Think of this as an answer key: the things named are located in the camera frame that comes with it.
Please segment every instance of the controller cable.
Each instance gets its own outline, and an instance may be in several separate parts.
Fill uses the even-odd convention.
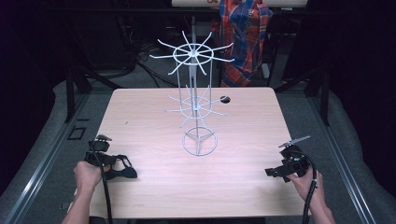
[[[109,224],[113,224],[113,217],[111,215],[111,202],[110,202],[110,195],[108,193],[108,186],[107,186],[107,177],[105,174],[105,170],[104,170],[104,166],[103,164],[100,162],[98,156],[96,155],[96,150],[93,148],[92,143],[94,141],[91,141],[89,143],[90,145],[90,150],[92,151],[92,154],[94,155],[94,157],[96,158],[96,161],[98,162],[99,168],[100,168],[100,172],[102,175],[102,182],[103,182],[103,187],[105,189],[105,196],[106,196],[106,206],[107,206],[107,219],[108,219],[108,223]]]
[[[306,195],[305,199],[305,205],[304,205],[304,213],[303,213],[303,224],[307,224],[309,222],[309,216],[308,216],[308,210],[309,210],[309,204],[311,204],[311,199],[312,195],[314,194],[315,188],[317,187],[317,167],[314,164],[314,161],[307,155],[305,155],[303,152],[300,151],[292,151],[292,153],[298,153],[303,156],[305,156],[308,160],[309,163],[311,164],[312,167],[312,182],[311,186],[309,187],[308,194]]]

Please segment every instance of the small black object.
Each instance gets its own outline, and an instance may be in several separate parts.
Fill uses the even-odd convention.
[[[294,173],[299,177],[305,175],[306,169],[309,167],[309,162],[307,157],[302,154],[299,147],[291,145],[283,149],[280,154],[284,158],[284,160],[282,160],[283,165],[276,168],[265,169],[265,173],[267,173],[268,176],[282,176],[283,180],[287,183],[290,179],[288,179],[286,175]]]
[[[228,104],[228,103],[230,103],[231,99],[230,99],[230,97],[228,97],[228,96],[221,96],[221,97],[220,97],[220,101],[221,101],[222,103],[224,103],[224,104]]]
[[[99,134],[96,137],[96,140],[89,141],[88,144],[91,148],[90,151],[85,153],[84,161],[88,162],[91,165],[95,166],[110,166],[110,170],[105,172],[105,175],[108,180],[113,179],[117,176],[123,176],[127,178],[137,178],[137,172],[132,166],[131,162],[128,160],[128,157],[125,155],[118,156],[109,156],[104,152],[107,152],[110,144],[107,141],[111,141],[111,138]],[[117,160],[121,160],[125,169],[121,171],[116,171],[113,169],[113,165],[116,164]]]

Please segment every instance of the finger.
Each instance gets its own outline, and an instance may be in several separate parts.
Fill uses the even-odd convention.
[[[110,170],[110,166],[104,166],[104,167],[103,167],[103,170],[104,170],[105,172],[109,171],[109,170]]]
[[[306,173],[308,174],[312,174],[312,172],[313,172],[313,169],[312,169],[312,166],[308,166],[308,168],[306,169]]]
[[[317,170],[317,177],[320,178],[320,179],[323,178],[323,176],[322,176],[322,174],[320,173],[319,170]]]
[[[290,179],[291,181],[296,180],[298,178],[298,176],[296,174],[287,175],[286,177],[288,179]]]

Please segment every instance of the gray floor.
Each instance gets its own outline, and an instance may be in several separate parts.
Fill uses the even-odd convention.
[[[280,51],[280,63],[276,65],[272,87],[281,84],[280,74],[290,44],[291,42],[285,42]],[[158,50],[151,53],[161,54]],[[175,67],[172,60],[149,59],[142,63],[161,76],[177,82],[176,76],[166,75]],[[215,63],[213,71],[212,84],[217,86],[219,71]],[[188,74],[187,68],[182,68],[180,73]],[[199,78],[199,86],[205,87],[209,76],[200,74]],[[131,74],[111,80],[125,88],[157,88],[152,77],[139,66]],[[182,86],[187,80],[182,78]],[[158,83],[162,88],[167,87],[160,80]],[[252,85],[260,86],[264,83],[258,77]],[[96,80],[91,80],[91,84],[93,92],[90,95],[76,91],[77,114],[69,123],[64,123],[65,83],[54,89],[57,98],[50,118],[22,168],[0,198],[1,223],[59,223],[64,218],[76,188],[73,167],[84,157],[88,149],[87,142],[96,136],[111,97],[109,87]],[[326,127],[318,117],[318,99],[305,98],[301,92],[303,86],[304,83],[288,92],[279,93],[277,98],[291,136],[296,138],[311,135],[310,139],[299,146],[311,155],[324,175],[327,203],[336,222],[396,223],[395,199],[375,182],[362,161],[359,138],[337,97],[331,94],[331,126]],[[67,140],[74,127],[85,129],[82,139]],[[301,217],[268,217],[266,222],[300,223]]]

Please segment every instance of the black cable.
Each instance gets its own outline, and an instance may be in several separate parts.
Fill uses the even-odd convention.
[[[94,140],[92,142],[90,142],[89,145],[90,145],[90,149],[91,149],[94,157],[96,158],[96,161],[98,162],[98,165],[99,165],[99,168],[100,168],[100,172],[101,172],[101,175],[102,175],[102,180],[103,180],[102,182],[103,182],[103,187],[105,189],[105,196],[106,196],[107,219],[108,219],[108,223],[109,224],[113,224],[113,216],[111,215],[111,202],[110,202],[110,195],[108,193],[106,174],[105,174],[105,170],[104,170],[103,164],[99,161],[99,158],[96,155],[96,151],[92,147],[92,143],[93,142],[94,142]]]
[[[160,88],[160,85],[158,84],[157,80],[155,79],[158,78],[161,81],[163,81],[165,84],[167,84],[169,87],[177,87],[178,85],[174,82],[172,82],[171,80],[165,78],[165,77],[161,77],[160,75],[156,74],[154,71],[150,70],[148,67],[146,67],[144,64],[140,63],[140,62],[136,62],[137,65],[139,65],[140,67],[142,67],[155,81],[156,85],[158,88]]]
[[[132,73],[133,71],[134,71],[134,68],[128,67],[128,68],[123,69],[122,71],[120,71],[117,74],[104,75],[104,74],[99,74],[99,72],[96,72],[96,73],[101,75],[102,77],[105,77],[107,79],[111,79],[111,78],[116,78],[116,77],[125,77],[126,75]]]
[[[312,195],[314,194],[314,191],[315,191],[315,188],[316,188],[317,182],[318,182],[317,167],[314,164],[314,161],[309,156],[305,155],[303,152],[300,152],[300,151],[292,151],[292,152],[305,156],[309,160],[309,163],[311,164],[311,167],[312,167],[312,172],[313,172],[312,182],[311,182],[311,186],[309,187],[308,194],[306,195],[304,212],[303,212],[303,224],[307,224],[309,222],[309,216],[308,216],[309,204],[311,204]]]

